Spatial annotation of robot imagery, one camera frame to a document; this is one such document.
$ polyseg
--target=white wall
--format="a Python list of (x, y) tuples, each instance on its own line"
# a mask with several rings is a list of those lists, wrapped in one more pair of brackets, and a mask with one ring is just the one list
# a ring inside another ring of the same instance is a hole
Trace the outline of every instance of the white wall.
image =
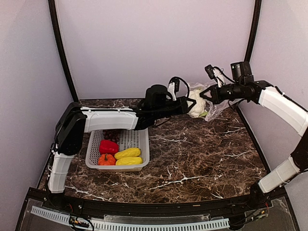
[[(308, 108), (308, 4), (305, 0), (262, 1), (251, 67), (255, 79), (279, 86)], [(279, 117), (253, 103), (242, 105), (256, 138), (274, 169), (296, 147), (299, 137)], [(286, 186), (301, 230), (308, 230), (308, 174)]]
[(47, 0), (0, 1), (0, 231), (15, 229), (71, 102)]
[(244, 59), (254, 0), (58, 0), (78, 96), (144, 97), (173, 76), (208, 81)]

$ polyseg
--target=plastic basket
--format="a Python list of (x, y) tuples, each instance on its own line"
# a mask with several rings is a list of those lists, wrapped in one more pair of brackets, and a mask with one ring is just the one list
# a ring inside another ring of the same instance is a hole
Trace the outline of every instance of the plastic basket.
[(136, 172), (141, 171), (150, 161), (149, 134), (148, 129), (134, 131), (122, 130), (119, 134), (119, 151), (127, 148), (140, 148), (143, 163), (140, 165), (120, 165), (120, 166), (100, 166), (98, 159), (101, 157), (99, 147), (103, 140), (103, 130), (93, 131), (90, 136), (90, 141), (86, 155), (86, 165), (90, 168), (96, 168), (102, 172)]

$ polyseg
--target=plastic bag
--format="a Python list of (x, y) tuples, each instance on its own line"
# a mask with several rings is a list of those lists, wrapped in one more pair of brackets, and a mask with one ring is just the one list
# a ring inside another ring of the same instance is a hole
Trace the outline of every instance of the plastic bag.
[[(201, 84), (201, 83), (188, 83), (189, 89), (190, 90), (195, 90), (195, 89), (199, 89), (201, 91), (204, 91), (205, 89), (207, 89), (208, 87), (217, 84), (216, 81), (211, 80), (205, 84)], [(239, 101), (240, 99), (234, 100), (234, 101), (230, 101), (230, 105), (235, 104)], [(203, 117), (205, 119), (205, 121), (211, 121), (213, 119), (215, 119), (223, 110), (225, 110), (226, 108), (229, 107), (228, 104), (228, 100), (225, 100), (223, 102), (221, 102), (220, 104), (213, 104), (211, 101), (209, 100), (205, 100), (206, 104), (205, 104), (205, 110), (207, 111), (207, 115), (205, 117)]]

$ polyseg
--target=dark marble surface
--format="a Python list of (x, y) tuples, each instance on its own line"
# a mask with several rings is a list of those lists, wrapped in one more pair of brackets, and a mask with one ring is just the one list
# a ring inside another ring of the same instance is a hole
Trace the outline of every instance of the dark marble surface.
[[(89, 107), (134, 106), (138, 100), (86, 100)], [(266, 175), (238, 114), (226, 109), (211, 122), (174, 116), (149, 128), (150, 163), (141, 172), (104, 173), (88, 168), (90, 134), (72, 160), (65, 194), (127, 203), (182, 203), (230, 198), (249, 193)], [(44, 188), (47, 170), (40, 189)]]

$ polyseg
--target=black pole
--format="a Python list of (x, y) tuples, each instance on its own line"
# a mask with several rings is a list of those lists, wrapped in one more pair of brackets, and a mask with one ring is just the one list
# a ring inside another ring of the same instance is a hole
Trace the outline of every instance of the black pole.
[(71, 73), (69, 71), (69, 67), (67, 64), (66, 55), (65, 55), (65, 51), (64, 51), (64, 47), (63, 47), (63, 43), (61, 39), (61, 33), (60, 33), (60, 28), (59, 28), (59, 22), (58, 22), (55, 2), (54, 0), (48, 0), (48, 2), (49, 2), (49, 11), (50, 11), (50, 16), (51, 16), (52, 28), (54, 32), (54, 37), (56, 39), (58, 52), (59, 52), (61, 63), (62, 63), (62, 68), (64, 70), (64, 75), (65, 75), (65, 78), (66, 78), (66, 81), (67, 81), (67, 84), (68, 84), (73, 100), (75, 102), (78, 102), (79, 99), (76, 93), (76, 89), (73, 83)]
[(249, 40), (248, 40), (248, 44), (247, 44), (247, 49), (246, 49), (244, 61), (250, 62), (250, 59), (251, 59), (252, 50), (254, 48), (256, 35), (257, 35), (257, 28), (258, 28), (260, 11), (261, 11), (261, 2), (262, 2), (262, 0), (256, 0), (255, 1), (254, 15), (253, 15), (253, 18), (252, 18), (250, 35), (249, 35)]

